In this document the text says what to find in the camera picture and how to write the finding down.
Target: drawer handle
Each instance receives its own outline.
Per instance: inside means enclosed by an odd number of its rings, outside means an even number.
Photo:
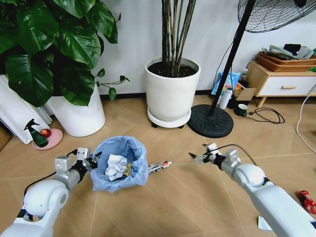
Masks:
[[[295,85],[283,85],[282,89],[283,90],[289,90],[289,89],[295,89],[296,86]]]

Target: electric fan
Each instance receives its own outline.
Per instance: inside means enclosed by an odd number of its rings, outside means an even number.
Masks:
[[[193,106],[188,126],[197,134],[210,138],[220,138],[230,134],[234,126],[233,119],[216,105],[232,67],[243,32],[245,30],[252,33],[273,31],[299,20],[315,9],[316,0],[239,0],[239,26],[213,103],[211,106]]]

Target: pink plate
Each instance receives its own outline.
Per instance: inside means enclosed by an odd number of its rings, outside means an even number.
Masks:
[[[63,132],[60,129],[57,128],[52,128],[50,129],[51,135],[47,138],[48,139],[48,144],[44,147],[38,147],[34,141],[32,142],[32,145],[35,149],[44,151],[48,150],[50,148],[53,148],[57,146],[58,143],[60,143],[61,139],[63,139]]]

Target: woven tray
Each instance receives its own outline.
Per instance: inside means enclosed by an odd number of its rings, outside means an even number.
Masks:
[[[301,59],[301,60],[281,60],[272,56],[269,56],[263,52],[259,52],[259,55],[262,57],[265,57],[266,59],[269,59],[271,62],[274,62],[279,65],[284,65],[284,66],[292,66],[292,65],[313,65],[316,64],[316,56],[312,56],[310,59]]]
[[[278,65],[260,54],[258,54],[258,63],[272,72],[304,72],[314,67],[314,65]]]

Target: wooden cabinet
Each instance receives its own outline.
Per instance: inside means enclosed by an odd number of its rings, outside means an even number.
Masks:
[[[271,72],[256,61],[251,61],[247,81],[249,87],[256,88],[254,95],[262,97],[258,107],[267,97],[316,95],[316,73],[310,71]]]

